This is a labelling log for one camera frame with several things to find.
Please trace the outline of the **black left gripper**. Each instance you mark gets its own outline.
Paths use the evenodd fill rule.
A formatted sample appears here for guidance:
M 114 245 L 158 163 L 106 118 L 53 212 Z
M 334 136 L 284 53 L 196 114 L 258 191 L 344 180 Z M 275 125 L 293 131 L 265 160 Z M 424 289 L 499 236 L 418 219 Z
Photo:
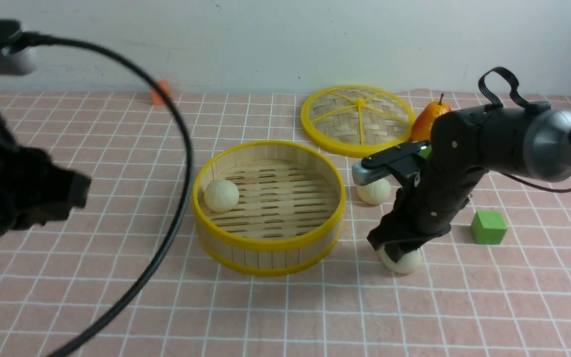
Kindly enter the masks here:
M 92 179 L 56 165 L 45 149 L 17 142 L 0 115 L 0 237 L 66 221 L 88 201 Z

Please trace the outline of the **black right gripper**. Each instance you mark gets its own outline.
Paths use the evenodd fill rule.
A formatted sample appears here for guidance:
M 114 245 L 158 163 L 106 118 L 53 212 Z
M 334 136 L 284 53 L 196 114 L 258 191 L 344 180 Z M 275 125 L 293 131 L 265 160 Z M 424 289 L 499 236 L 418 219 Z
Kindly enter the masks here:
M 374 250 L 398 261 L 451 230 L 453 218 L 469 203 L 469 195 L 487 170 L 481 166 L 451 169 L 427 164 L 399 189 L 394 207 L 368 233 Z

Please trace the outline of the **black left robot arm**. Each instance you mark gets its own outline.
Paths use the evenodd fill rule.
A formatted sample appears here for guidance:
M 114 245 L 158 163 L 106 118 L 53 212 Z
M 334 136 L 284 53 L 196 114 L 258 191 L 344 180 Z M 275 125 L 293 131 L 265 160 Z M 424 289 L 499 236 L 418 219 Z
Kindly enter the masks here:
M 0 19 L 0 75 L 35 70 L 20 22 Z M 84 208 L 92 178 L 59 167 L 45 149 L 22 145 L 0 113 L 0 237 L 68 219 Z

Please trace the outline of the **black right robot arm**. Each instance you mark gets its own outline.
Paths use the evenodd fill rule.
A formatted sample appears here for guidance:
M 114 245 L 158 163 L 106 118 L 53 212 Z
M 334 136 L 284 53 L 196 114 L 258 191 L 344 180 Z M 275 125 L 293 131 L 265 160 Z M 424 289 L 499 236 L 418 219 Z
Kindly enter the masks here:
M 435 120 L 430 140 L 403 142 L 353 165 L 358 186 L 388 176 L 400 183 L 391 212 L 367 236 L 372 248 L 383 249 L 390 260 L 397 262 L 446 235 L 489 171 L 525 185 L 529 179 L 571 177 L 571 112 L 525 100 L 507 68 L 492 72 L 510 85 L 516 108 L 505 108 L 481 77 L 478 87 L 488 104 L 448 112 Z

